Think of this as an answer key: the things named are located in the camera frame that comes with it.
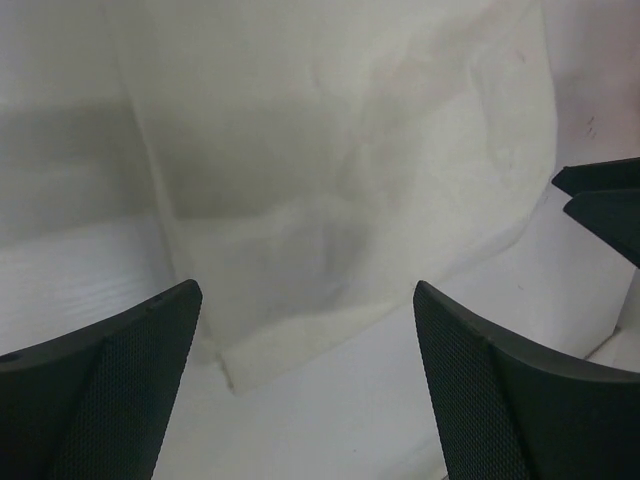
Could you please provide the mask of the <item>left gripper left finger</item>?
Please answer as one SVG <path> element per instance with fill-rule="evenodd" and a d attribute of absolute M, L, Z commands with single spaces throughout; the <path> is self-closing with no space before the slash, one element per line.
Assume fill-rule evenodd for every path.
<path fill-rule="evenodd" d="M 3 355 L 2 478 L 151 478 L 201 305 L 198 283 L 186 280 Z"/>

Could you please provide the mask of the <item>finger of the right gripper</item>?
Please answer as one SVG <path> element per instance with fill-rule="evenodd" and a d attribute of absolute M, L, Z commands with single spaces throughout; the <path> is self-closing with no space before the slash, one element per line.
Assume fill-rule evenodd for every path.
<path fill-rule="evenodd" d="M 563 211 L 639 267 L 639 191 L 611 190 L 577 194 Z"/>
<path fill-rule="evenodd" d="M 556 188 L 570 196 L 638 189 L 639 182 L 639 158 L 564 167 L 551 181 Z"/>

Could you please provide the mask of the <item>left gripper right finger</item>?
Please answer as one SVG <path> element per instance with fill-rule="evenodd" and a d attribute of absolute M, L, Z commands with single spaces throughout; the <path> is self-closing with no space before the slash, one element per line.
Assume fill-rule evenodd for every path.
<path fill-rule="evenodd" d="M 425 281 L 413 306 L 449 478 L 638 478 L 637 373 L 533 342 Z"/>

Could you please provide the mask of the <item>white t shirt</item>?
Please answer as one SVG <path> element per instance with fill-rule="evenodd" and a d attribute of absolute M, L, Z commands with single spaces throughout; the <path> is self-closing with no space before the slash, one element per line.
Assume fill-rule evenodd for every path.
<path fill-rule="evenodd" d="M 109 1 L 177 271 L 238 394 L 521 234 L 554 170 L 539 1 Z"/>

